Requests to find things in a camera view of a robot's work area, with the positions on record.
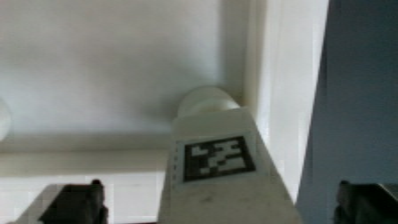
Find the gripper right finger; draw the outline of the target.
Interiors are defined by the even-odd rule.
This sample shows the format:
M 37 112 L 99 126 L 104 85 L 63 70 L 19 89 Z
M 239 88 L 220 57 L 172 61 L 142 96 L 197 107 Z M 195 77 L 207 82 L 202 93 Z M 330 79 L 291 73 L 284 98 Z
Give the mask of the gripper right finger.
M 398 224 L 398 184 L 339 182 L 333 224 Z

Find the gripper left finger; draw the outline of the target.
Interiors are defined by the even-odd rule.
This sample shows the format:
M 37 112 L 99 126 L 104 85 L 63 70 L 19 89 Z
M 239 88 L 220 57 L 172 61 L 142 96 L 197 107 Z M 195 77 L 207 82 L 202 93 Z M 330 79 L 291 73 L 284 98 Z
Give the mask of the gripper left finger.
M 67 184 L 38 217 L 42 224 L 108 224 L 104 186 L 97 179 L 88 184 Z

